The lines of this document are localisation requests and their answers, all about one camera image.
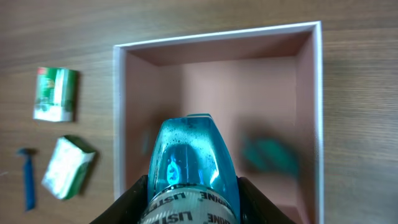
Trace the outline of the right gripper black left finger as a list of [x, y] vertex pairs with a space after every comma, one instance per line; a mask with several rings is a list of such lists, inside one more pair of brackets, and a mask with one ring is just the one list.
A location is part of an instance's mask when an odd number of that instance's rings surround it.
[[147, 181], [143, 175], [90, 224], [136, 224], [147, 208]]

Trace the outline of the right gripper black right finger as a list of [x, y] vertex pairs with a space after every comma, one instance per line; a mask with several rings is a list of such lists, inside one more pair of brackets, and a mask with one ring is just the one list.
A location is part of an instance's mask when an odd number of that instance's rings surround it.
[[295, 224], [246, 177], [238, 177], [241, 224]]

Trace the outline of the blue mouthwash bottle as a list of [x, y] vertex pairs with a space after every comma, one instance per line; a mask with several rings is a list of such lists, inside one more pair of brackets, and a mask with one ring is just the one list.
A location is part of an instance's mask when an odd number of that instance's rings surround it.
[[240, 223], [239, 188], [209, 114], [164, 121], [150, 161], [140, 223]]

